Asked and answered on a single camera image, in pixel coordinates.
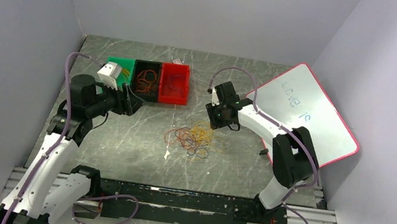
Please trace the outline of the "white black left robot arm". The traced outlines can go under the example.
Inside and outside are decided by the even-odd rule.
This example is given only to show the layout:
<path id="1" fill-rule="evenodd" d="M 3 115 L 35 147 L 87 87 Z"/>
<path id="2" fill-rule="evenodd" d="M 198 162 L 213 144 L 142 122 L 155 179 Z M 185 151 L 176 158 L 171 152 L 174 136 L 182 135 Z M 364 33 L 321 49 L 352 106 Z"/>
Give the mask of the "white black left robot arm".
<path id="1" fill-rule="evenodd" d="M 43 144 L 18 184 L 0 203 L 0 224 L 55 224 L 80 198 L 97 198 L 100 171 L 79 165 L 66 181 L 52 186 L 63 166 L 93 129 L 93 120 L 112 112 L 133 115 L 144 100 L 128 84 L 115 90 L 80 74 L 67 79 L 68 97 L 50 121 Z"/>

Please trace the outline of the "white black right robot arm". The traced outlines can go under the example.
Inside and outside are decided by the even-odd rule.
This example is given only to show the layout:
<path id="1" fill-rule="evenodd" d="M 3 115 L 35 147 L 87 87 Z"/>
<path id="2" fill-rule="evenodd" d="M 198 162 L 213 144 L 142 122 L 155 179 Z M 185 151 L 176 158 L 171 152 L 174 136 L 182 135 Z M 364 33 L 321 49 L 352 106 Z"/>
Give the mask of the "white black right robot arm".
<path id="1" fill-rule="evenodd" d="M 252 99 L 242 99 L 231 82 L 208 90 L 211 102 L 206 105 L 212 129 L 245 127 L 269 146 L 273 178 L 256 196 L 252 209 L 254 219 L 266 223 L 275 215 L 276 207 L 286 202 L 290 194 L 307 187 L 306 180 L 317 178 L 319 163 L 311 133 L 305 127 L 288 129 L 281 122 L 264 113 Z"/>

